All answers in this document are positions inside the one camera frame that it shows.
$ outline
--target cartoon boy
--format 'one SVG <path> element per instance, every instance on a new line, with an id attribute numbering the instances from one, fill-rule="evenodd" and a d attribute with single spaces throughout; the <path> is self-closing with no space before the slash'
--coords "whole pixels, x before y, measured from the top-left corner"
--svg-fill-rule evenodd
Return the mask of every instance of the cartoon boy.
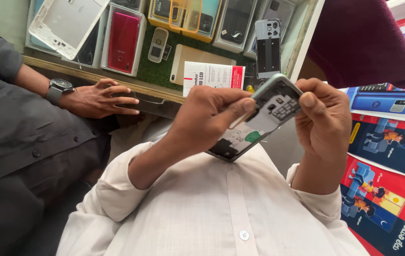
<path id="1" fill-rule="evenodd" d="M 370 180 L 368 183 L 364 181 L 364 177 L 358 173 L 355 173 L 355 176 L 349 175 L 349 178 L 353 180 L 353 182 L 356 182 L 359 184 L 359 187 L 362 188 L 363 190 L 372 193 L 373 196 L 376 196 L 378 198 L 381 198 L 386 194 L 386 190 L 384 187 L 374 187 L 373 186 L 373 181 Z"/>
<path id="2" fill-rule="evenodd" d="M 399 135 L 393 131 L 384 131 L 383 133 L 367 133 L 367 137 L 370 138 L 367 138 L 364 143 L 381 142 L 383 140 L 387 140 L 387 144 L 396 141 L 400 146 L 405 145 L 405 134 Z"/>
<path id="3" fill-rule="evenodd" d="M 374 216 L 375 208 L 373 206 L 371 206 L 371 203 L 367 204 L 365 201 L 363 201 L 360 198 L 354 198 L 354 202 L 352 202 L 352 201 L 349 201 L 346 197 L 342 196 L 342 203 L 345 204 L 347 207 L 356 206 L 357 212 L 360 212 L 360 210 L 364 210 L 365 215 L 368 218 L 371 218 Z"/>

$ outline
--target phone back panel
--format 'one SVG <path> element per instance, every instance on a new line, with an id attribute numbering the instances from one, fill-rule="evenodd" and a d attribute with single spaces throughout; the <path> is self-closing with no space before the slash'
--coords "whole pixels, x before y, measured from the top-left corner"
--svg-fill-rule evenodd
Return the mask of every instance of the phone back panel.
<path id="1" fill-rule="evenodd" d="M 405 96 L 356 95 L 352 109 L 405 114 Z"/>
<path id="2" fill-rule="evenodd" d="M 112 15 L 108 67 L 131 73 L 135 58 L 139 20 L 115 12 Z"/>

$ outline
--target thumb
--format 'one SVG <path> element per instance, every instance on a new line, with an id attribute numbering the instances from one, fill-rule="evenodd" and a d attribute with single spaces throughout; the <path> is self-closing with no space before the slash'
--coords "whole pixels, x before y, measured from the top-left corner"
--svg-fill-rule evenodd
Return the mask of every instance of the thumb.
<path id="1" fill-rule="evenodd" d="M 327 111 L 326 105 L 314 95 L 313 92 L 306 92 L 299 99 L 302 111 L 312 119 L 317 126 L 329 127 L 331 125 L 331 117 Z"/>
<path id="2" fill-rule="evenodd" d="M 216 115 L 213 121 L 217 125 L 222 125 L 224 128 L 228 129 L 229 125 L 235 120 L 239 119 L 244 114 L 247 114 L 253 110 L 256 106 L 256 101 L 252 98 L 242 98 L 225 109 L 220 114 Z"/>

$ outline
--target red phone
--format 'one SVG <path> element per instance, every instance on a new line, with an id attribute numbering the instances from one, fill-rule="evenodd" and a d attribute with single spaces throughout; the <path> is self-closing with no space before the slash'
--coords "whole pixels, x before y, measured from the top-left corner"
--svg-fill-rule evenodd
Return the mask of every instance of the red phone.
<path id="1" fill-rule="evenodd" d="M 113 13 L 109 39 L 108 67 L 131 73 L 135 58 L 139 20 L 118 12 Z"/>

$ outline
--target hand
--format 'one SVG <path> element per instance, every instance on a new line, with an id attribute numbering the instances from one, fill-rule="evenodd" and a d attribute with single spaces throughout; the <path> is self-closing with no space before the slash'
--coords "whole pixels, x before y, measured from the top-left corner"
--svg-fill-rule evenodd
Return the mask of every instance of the hand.
<path id="1" fill-rule="evenodd" d="M 103 89 L 107 84 L 112 86 Z M 115 92 L 130 92 L 130 89 L 118 86 L 113 79 L 101 79 L 96 85 L 77 87 L 74 92 L 62 94 L 59 99 L 59 107 L 65 108 L 75 115 L 92 119 L 100 119 L 112 114 L 139 114 L 137 110 L 115 106 L 116 104 L 137 104 L 139 102 L 130 97 L 112 97 L 111 94 Z"/>
<path id="2" fill-rule="evenodd" d="M 304 92 L 296 115 L 296 130 L 305 153 L 323 160 L 346 158 L 351 135 L 348 96 L 315 78 L 300 79 L 296 86 Z"/>
<path id="3" fill-rule="evenodd" d="M 210 149 L 232 122 L 255 107 L 250 96 L 239 89 L 193 87 L 164 141 L 185 157 Z"/>
<path id="4" fill-rule="evenodd" d="M 232 122 L 253 110 L 256 102 L 250 95 L 238 89 L 193 87 L 165 137 L 130 163 L 131 183 L 149 188 L 168 167 L 210 149 Z"/>

